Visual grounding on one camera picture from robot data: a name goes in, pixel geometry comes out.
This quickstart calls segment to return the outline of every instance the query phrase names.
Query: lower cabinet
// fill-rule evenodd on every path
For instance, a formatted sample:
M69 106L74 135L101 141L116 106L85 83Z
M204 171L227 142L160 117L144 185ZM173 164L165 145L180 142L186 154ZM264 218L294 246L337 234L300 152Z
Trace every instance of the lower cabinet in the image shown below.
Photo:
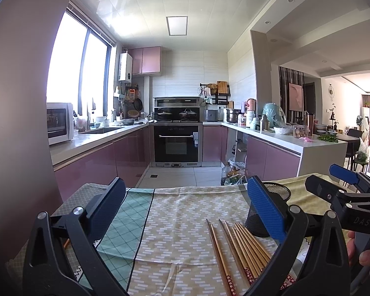
M228 147L228 127L222 126L222 142L221 142L221 162L225 164L226 160L226 151Z
M134 187L150 163L148 127L134 131L55 171L63 201L87 183L109 185L120 177Z
M114 145L108 145L55 171L63 201L87 183L109 185L117 176Z
M263 180L266 164L267 143L254 137L247 139L247 158L245 160L245 175L247 178L258 176Z
M294 154L277 148L267 146L264 181L280 180L297 176L300 158Z
M221 161L222 126L203 127L203 161Z
M247 141L247 178L258 176L263 181L272 181L297 176L300 157L254 137Z

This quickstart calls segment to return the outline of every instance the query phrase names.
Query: kitchen sink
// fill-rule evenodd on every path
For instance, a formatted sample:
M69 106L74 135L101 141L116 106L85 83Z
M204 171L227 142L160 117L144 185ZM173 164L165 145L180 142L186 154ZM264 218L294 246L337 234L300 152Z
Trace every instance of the kitchen sink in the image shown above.
M85 132L81 132L81 134L96 134L96 133L106 133L106 132L110 132L110 131L114 131L114 130L118 130L118 129L122 129L124 127L103 127L103 128L98 128L98 129L93 129L93 130L90 130L90 131L85 131Z

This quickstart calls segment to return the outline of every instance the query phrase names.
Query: white countertop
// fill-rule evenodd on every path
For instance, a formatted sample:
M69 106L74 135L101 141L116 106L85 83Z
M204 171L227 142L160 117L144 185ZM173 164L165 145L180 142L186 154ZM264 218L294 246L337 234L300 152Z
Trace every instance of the white countertop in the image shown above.
M100 134L79 134L73 140L60 142L49 146L51 152L52 165L61 163L64 160L70 159L94 147L100 146L106 142L113 141L116 138L122 137L135 130L148 126L132 125L114 131L100 133Z
M268 131L256 131L246 128L244 126L238 126L237 124L226 123L226 122L203 122L203 125L222 125L228 128L241 131L245 134L249 134L250 136L259 138L261 140L270 142L272 144L276 144L278 146L284 147L286 149L292 150L297 153L302 153L304 148L314 148L314 147L321 147L321 146L333 146L336 145L336 142L327 142L318 140L317 135L312 136L312 142L306 142L304 140L297 139L293 137L292 134L276 134L275 132L268 132Z

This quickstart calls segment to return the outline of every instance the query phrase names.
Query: tiled floor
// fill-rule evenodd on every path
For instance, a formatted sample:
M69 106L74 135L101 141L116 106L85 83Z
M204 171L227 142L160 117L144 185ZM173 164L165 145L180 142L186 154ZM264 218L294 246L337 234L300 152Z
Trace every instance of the tiled floor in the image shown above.
M139 188L172 188L185 186L219 186L221 167L164 168L151 167Z

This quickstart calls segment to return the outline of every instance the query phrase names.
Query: microwave oven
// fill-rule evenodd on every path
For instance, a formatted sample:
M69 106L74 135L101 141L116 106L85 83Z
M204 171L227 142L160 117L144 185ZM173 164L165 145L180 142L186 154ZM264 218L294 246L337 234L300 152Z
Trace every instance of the microwave oven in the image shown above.
M47 103L46 126L50 145L74 138L73 105L71 103Z

